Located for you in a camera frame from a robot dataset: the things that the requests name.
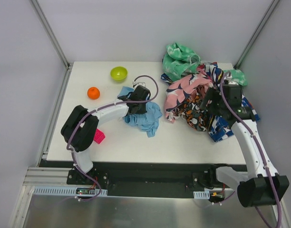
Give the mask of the light blue cloth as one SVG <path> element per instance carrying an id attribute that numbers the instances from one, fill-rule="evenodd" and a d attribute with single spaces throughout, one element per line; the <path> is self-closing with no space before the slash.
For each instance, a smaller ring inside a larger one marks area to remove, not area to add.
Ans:
<path id="1" fill-rule="evenodd" d="M 131 114 L 123 119 L 131 127 L 145 132 L 148 138 L 154 137 L 159 127 L 159 119 L 162 117 L 160 107 L 155 102 L 146 103 L 145 114 Z"/>

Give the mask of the pink navy patterned cloth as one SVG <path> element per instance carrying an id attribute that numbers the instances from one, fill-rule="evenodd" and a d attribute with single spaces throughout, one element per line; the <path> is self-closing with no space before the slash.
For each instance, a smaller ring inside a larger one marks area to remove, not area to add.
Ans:
<path id="1" fill-rule="evenodd" d="M 166 90 L 166 100 L 164 103 L 165 118 L 174 123 L 178 117 L 175 113 L 187 99 L 196 99 L 196 103 L 202 102 L 205 93 L 213 87 L 210 79 L 203 74 L 190 74 L 173 82 Z"/>

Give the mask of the blue white red patterned cloth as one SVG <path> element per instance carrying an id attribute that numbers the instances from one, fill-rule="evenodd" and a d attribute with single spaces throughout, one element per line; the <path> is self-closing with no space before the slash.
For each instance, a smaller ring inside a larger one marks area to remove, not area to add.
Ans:
<path id="1" fill-rule="evenodd" d="M 228 122 L 224 118 L 209 114 L 208 111 L 207 117 L 209 120 L 207 132 L 214 142 L 220 142 L 233 136 L 233 132 L 232 130 L 230 130 Z"/>

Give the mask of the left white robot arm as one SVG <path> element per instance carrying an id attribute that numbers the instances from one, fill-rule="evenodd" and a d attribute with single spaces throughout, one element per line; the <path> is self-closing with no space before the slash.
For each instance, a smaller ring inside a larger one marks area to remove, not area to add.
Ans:
<path id="1" fill-rule="evenodd" d="M 88 148 L 93 143 L 97 128 L 101 124 L 130 114 L 146 113 L 149 98 L 150 91 L 138 85 L 127 95 L 119 96 L 114 102 L 92 111 L 81 105 L 76 106 L 61 128 L 61 135 L 67 143 L 66 149 L 74 161 L 74 168 L 90 178 L 89 172 L 93 169 L 93 162 Z"/>

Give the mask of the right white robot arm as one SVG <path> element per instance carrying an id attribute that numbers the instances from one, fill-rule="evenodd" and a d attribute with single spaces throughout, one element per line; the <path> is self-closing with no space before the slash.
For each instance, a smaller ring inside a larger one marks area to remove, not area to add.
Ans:
<path id="1" fill-rule="evenodd" d="M 277 205 L 289 187 L 287 176 L 280 175 L 263 147 L 255 115 L 243 106 L 238 85 L 225 84 L 221 91 L 209 88 L 201 109 L 224 118 L 235 135 L 246 162 L 244 176 L 228 165 L 215 166 L 215 179 L 237 191 L 243 207 Z"/>

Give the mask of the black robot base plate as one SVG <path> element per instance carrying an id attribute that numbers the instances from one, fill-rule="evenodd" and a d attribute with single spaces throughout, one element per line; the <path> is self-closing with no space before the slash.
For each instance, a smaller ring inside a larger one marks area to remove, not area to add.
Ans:
<path id="1" fill-rule="evenodd" d="M 216 164 L 94 162 L 88 175 L 108 196 L 191 199 L 213 181 Z"/>

